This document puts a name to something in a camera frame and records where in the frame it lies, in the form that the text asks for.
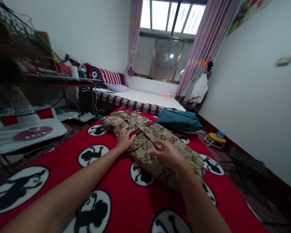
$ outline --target red blanket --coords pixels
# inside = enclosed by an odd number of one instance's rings
[[[157,117],[140,115],[156,121]],[[204,188],[233,232],[267,232],[204,143],[177,135],[204,158]],[[98,121],[0,186],[0,229],[54,186],[116,143]],[[183,200],[127,155],[121,156],[80,206],[65,232],[190,232]]]

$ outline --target wall socket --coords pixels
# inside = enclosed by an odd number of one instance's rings
[[[291,55],[279,58],[276,62],[277,66],[286,66],[291,62]]]

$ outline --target white bed sheet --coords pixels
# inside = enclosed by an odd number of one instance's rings
[[[105,93],[111,92],[110,90],[101,89],[101,88],[96,88],[96,90],[105,92]],[[147,92],[136,91],[136,90],[130,89],[130,91],[127,91],[127,92],[115,92],[114,94],[112,93],[108,93],[108,94],[117,95],[122,98],[140,102],[140,103],[157,105],[157,106],[166,107],[166,108],[175,108],[180,111],[185,111],[185,108],[182,107],[179,104],[179,102],[177,102],[174,98],[163,97],[163,96],[159,96],[159,95],[151,94]]]

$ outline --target fan guard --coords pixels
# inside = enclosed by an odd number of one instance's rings
[[[34,114],[62,99],[67,77],[59,73],[62,64],[53,54],[37,32],[0,2],[0,117]],[[63,91],[50,85],[54,80],[64,84]]]

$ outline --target glass pane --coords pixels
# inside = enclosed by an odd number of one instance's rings
[[[151,24],[150,24],[150,0],[143,0],[140,27],[141,28],[151,28]]]
[[[152,29],[166,30],[169,2],[152,1]]]
[[[183,33],[196,35],[201,18],[203,17],[205,5],[193,5],[187,24],[185,25]]]
[[[180,61],[179,61],[179,66],[178,66],[174,81],[180,81],[181,80],[181,78],[183,76],[185,65],[187,64],[187,61],[189,59],[189,55],[190,55],[191,50],[192,50],[192,46],[193,46],[193,44],[191,44],[191,43],[185,43],[184,44],[183,51],[182,51],[182,54],[181,54],[181,58],[180,58]]]
[[[139,74],[150,74],[155,38],[139,36],[134,70]]]
[[[168,22],[167,31],[171,31],[171,29],[172,29],[172,25],[174,23],[175,14],[176,14],[176,10],[177,10],[177,5],[178,5],[178,3],[171,3],[170,16],[169,16],[169,22]]]
[[[182,42],[158,39],[151,76],[172,80]]]
[[[178,3],[172,3],[171,4],[170,16],[172,16],[172,21],[170,22],[170,17],[169,17],[168,31],[171,31],[171,29],[172,29],[172,25],[174,23],[174,18],[175,18],[177,5],[178,5]],[[181,32],[182,31],[182,28],[183,28],[183,25],[184,25],[184,21],[185,21],[185,18],[187,17],[189,8],[190,8],[190,3],[181,3],[180,4],[179,13],[178,13],[178,17],[177,17],[177,21],[176,21],[174,32]]]

